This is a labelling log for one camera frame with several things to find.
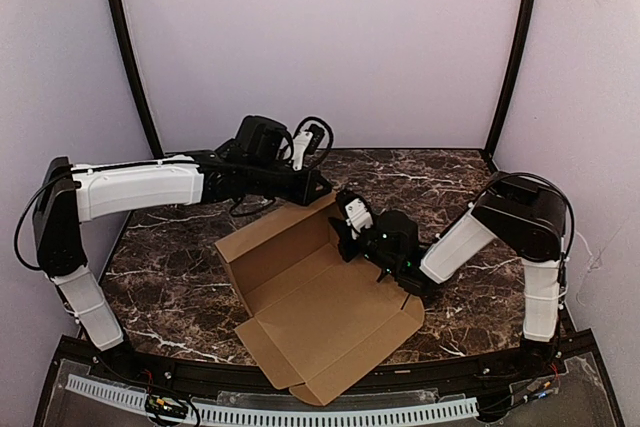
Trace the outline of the brown cardboard box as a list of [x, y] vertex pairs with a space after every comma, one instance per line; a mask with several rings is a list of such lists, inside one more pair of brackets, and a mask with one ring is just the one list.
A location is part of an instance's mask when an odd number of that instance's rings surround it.
[[326, 406], [388, 358], [424, 322], [422, 301], [361, 258], [344, 262], [329, 194], [286, 203], [218, 240], [250, 318], [235, 332], [278, 390]]

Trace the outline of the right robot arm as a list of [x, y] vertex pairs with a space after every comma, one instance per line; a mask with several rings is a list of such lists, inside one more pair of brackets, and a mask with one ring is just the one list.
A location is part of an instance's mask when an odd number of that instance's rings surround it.
[[429, 242], [408, 214], [376, 212], [351, 190], [337, 193], [336, 206], [339, 213], [329, 223], [342, 260], [373, 264], [380, 280], [391, 278], [413, 296], [427, 296], [488, 246], [503, 246], [524, 269], [523, 338], [549, 343], [556, 337], [576, 220], [568, 196], [551, 181], [498, 171]]

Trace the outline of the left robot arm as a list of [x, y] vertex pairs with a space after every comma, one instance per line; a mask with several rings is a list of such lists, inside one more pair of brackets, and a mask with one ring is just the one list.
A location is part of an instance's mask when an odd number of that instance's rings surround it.
[[308, 206], [332, 189], [319, 166], [333, 144], [333, 130], [321, 118], [308, 116], [290, 132], [276, 120], [248, 115], [215, 150], [104, 165], [57, 157], [22, 213], [32, 219], [36, 251], [36, 262], [23, 265], [56, 286], [99, 351], [117, 348], [126, 336], [88, 267], [81, 224], [144, 208], [225, 201], [239, 217], [248, 196]]

